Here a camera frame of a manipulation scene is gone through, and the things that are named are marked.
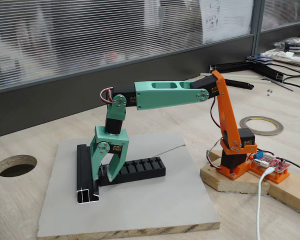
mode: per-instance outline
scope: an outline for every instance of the plastic bag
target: plastic bag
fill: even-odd
[[[273,45],[281,51],[300,54],[300,37],[287,38],[283,41],[275,42]]]

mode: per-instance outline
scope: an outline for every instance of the teal arm link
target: teal arm link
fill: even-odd
[[[193,81],[145,81],[135,82],[136,106],[138,110],[156,109],[176,105],[204,102],[209,99],[206,89],[194,89],[190,84]],[[107,104],[106,126],[119,124],[119,131],[110,134],[106,127],[96,126],[95,135],[90,145],[92,177],[98,179],[98,171],[102,159],[106,154],[113,154],[108,165],[107,176],[111,182],[118,175],[126,161],[129,137],[127,131],[121,128],[126,117],[127,99],[118,94],[113,97],[112,103]]]

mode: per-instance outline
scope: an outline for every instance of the plywood board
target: plywood board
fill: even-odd
[[[221,155],[221,151],[214,151],[210,157],[217,166],[220,165]],[[204,183],[219,192],[258,193],[260,176],[252,171],[248,171],[237,179],[231,180],[217,172],[215,168],[206,165],[201,168],[200,176]],[[269,194],[300,211],[300,176],[290,173],[290,176],[279,184],[265,179],[262,182],[261,194]]]
[[[166,176],[99,188],[100,201],[77,204],[76,149],[59,144],[38,239],[111,239],[218,229],[220,219],[180,133],[130,137],[127,161],[160,156]]]

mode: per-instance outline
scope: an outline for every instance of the black bracket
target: black bracket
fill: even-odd
[[[99,187],[153,179],[166,175],[166,167],[160,157],[126,161],[115,179],[110,182],[108,164],[101,165],[98,180],[92,178],[90,147],[77,146],[77,201],[78,204],[99,201]]]
[[[264,65],[262,63],[254,62],[254,61],[244,61],[244,62],[233,62],[233,63],[225,63],[225,64],[217,64],[210,65],[210,72],[217,70],[219,73],[230,73],[230,72],[239,72],[244,70],[251,70],[257,74],[260,74],[269,79],[275,80],[277,82],[282,83],[284,79],[284,75]]]

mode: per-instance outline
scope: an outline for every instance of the blue module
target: blue module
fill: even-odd
[[[264,157],[263,151],[258,151],[256,154],[253,155],[253,159],[262,159]]]

